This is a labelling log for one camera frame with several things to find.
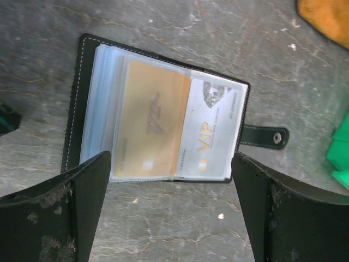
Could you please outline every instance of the card holder wallet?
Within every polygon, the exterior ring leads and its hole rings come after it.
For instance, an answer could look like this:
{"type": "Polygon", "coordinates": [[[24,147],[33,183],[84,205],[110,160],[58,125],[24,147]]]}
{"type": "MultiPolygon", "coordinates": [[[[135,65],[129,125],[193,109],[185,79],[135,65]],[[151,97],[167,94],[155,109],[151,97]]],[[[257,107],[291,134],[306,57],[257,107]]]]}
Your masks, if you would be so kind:
{"type": "Polygon", "coordinates": [[[242,140],[273,149],[288,141],[285,128],[244,127],[249,90],[245,81],[84,34],[62,172],[110,151],[111,181],[230,182],[242,140]]]}

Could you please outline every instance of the black curved object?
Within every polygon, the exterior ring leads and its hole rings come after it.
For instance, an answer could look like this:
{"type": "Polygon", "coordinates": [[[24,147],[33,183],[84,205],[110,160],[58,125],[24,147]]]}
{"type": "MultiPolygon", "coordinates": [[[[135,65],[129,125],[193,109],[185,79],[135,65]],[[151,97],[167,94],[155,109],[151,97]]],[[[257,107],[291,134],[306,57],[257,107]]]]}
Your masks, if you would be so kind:
{"type": "Polygon", "coordinates": [[[0,198],[0,261],[88,261],[110,167],[102,152],[0,198]]]}
{"type": "Polygon", "coordinates": [[[349,261],[349,196],[293,179],[240,152],[232,170],[256,262],[349,261]]]}

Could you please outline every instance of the gray stone surface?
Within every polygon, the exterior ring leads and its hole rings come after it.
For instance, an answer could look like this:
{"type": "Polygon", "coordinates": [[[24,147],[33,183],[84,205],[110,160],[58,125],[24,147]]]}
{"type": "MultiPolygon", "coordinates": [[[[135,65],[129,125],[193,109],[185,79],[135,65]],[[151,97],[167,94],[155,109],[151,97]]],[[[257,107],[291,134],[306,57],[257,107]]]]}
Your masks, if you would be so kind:
{"type": "MultiPolygon", "coordinates": [[[[59,173],[77,40],[89,32],[252,85],[246,122],[283,125],[283,151],[240,149],[348,194],[324,154],[349,107],[349,53],[294,1],[0,2],[0,98],[24,114],[0,138],[0,195],[59,173]]],[[[253,261],[234,184],[109,184],[91,261],[253,261]]]]}

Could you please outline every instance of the white speck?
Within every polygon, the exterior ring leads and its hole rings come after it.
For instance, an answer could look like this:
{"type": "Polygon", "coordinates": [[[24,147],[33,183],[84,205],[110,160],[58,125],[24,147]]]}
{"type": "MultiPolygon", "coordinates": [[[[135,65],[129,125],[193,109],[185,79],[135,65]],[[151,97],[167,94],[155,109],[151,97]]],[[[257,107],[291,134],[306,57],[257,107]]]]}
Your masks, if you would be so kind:
{"type": "Polygon", "coordinates": [[[190,14],[189,21],[190,22],[192,22],[192,21],[198,22],[198,21],[201,21],[201,19],[198,19],[198,18],[195,17],[195,15],[190,14]]]}
{"type": "Polygon", "coordinates": [[[217,197],[217,194],[213,191],[209,192],[208,195],[212,196],[213,198],[217,197]]]}
{"type": "Polygon", "coordinates": [[[292,19],[291,24],[292,24],[292,25],[293,25],[295,28],[300,27],[300,25],[296,24],[296,19],[295,19],[295,18],[294,18],[294,19],[292,19]]]}
{"type": "Polygon", "coordinates": [[[54,213],[58,216],[60,216],[62,214],[62,207],[61,206],[58,206],[56,208],[56,210],[54,210],[54,213]]]}
{"type": "Polygon", "coordinates": [[[32,212],[28,217],[27,219],[29,219],[30,221],[33,222],[33,224],[36,224],[38,222],[38,218],[39,216],[35,213],[35,212],[32,212]]]}
{"type": "Polygon", "coordinates": [[[143,161],[143,169],[144,170],[152,170],[154,161],[152,159],[143,161]]]}
{"type": "Polygon", "coordinates": [[[293,51],[297,50],[297,47],[295,44],[288,45],[290,48],[292,48],[293,51]]]}

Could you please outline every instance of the clear plastic card sleeve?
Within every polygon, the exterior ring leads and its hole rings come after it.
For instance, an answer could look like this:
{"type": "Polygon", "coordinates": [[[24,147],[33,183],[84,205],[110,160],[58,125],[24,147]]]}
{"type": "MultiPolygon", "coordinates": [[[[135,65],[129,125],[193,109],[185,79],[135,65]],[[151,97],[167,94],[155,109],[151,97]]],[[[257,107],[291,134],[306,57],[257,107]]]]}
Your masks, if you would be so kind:
{"type": "Polygon", "coordinates": [[[111,181],[225,181],[249,86],[116,46],[95,51],[80,163],[112,154],[111,181]]]}

